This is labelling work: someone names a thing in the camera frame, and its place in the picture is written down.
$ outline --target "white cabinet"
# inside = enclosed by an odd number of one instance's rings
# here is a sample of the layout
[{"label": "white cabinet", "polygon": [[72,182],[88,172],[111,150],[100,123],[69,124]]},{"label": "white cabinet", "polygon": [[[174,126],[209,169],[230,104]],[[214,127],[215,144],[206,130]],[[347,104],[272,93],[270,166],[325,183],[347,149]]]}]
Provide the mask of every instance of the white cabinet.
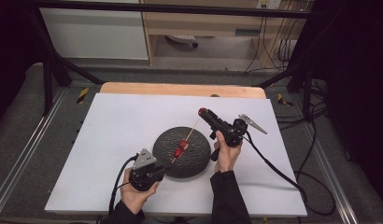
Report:
[{"label": "white cabinet", "polygon": [[41,13],[54,47],[65,58],[148,59],[140,12],[41,8]]}]

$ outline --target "handheld controller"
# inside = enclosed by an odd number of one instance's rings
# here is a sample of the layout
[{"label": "handheld controller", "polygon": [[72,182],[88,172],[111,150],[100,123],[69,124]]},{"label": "handheld controller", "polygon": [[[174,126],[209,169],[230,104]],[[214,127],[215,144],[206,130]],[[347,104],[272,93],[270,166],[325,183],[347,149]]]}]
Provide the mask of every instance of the handheld controller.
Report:
[{"label": "handheld controller", "polygon": [[[216,131],[220,131],[226,141],[227,146],[236,147],[242,141],[242,136],[245,134],[248,125],[242,119],[235,119],[233,125],[220,119],[214,112],[204,107],[198,110],[198,115],[211,126],[212,134],[209,137],[214,140]],[[211,160],[218,159],[220,148],[216,149],[211,154]]]},{"label": "handheld controller", "polygon": [[139,191],[147,191],[156,181],[162,181],[169,167],[158,166],[157,159],[145,148],[134,162],[130,184]]}]

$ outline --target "black round base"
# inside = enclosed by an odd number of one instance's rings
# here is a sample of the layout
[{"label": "black round base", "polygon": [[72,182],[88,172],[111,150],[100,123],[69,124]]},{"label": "black round base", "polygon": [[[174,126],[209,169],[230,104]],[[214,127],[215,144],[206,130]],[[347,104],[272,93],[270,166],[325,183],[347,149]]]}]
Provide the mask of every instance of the black round base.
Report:
[{"label": "black round base", "polygon": [[[180,140],[186,139],[192,128],[176,127],[162,133],[154,143],[153,156],[161,165],[171,163],[174,151]],[[197,130],[193,130],[188,139],[189,146],[176,160],[166,174],[174,178],[190,178],[200,174],[209,163],[211,147],[206,138]]]}]

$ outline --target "white board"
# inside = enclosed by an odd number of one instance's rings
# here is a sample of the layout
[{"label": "white board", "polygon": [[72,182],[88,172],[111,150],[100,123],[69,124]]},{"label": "white board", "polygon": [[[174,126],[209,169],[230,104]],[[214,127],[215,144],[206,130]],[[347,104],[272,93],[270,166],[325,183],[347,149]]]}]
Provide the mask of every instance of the white board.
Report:
[{"label": "white board", "polygon": [[[151,152],[156,139],[174,127],[192,127],[205,107],[233,123],[246,114],[268,134],[248,127],[253,142],[266,159],[294,178],[273,108],[269,100],[98,93],[84,120],[45,210],[57,214],[106,214],[116,177],[126,160],[142,148]],[[200,119],[196,130],[213,150],[208,124]],[[153,216],[205,216],[212,210],[209,178],[214,162],[196,177],[165,177],[144,205]],[[244,141],[235,176],[252,217],[306,216],[299,191],[272,171]],[[117,193],[116,203],[120,199]]]}]

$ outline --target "black curtain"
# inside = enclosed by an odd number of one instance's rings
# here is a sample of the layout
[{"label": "black curtain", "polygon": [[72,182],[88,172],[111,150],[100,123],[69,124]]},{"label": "black curtain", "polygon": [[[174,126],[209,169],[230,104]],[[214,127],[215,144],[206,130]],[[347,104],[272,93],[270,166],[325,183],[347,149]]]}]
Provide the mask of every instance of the black curtain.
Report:
[{"label": "black curtain", "polygon": [[0,118],[19,92],[25,71],[42,62],[39,39],[21,2],[0,0]]},{"label": "black curtain", "polygon": [[[327,3],[316,1],[315,8],[328,8]],[[312,65],[312,77],[327,81],[336,130],[383,200],[383,1],[348,0],[338,8],[334,20],[305,26],[292,58],[302,56],[330,25],[305,66]]]}]

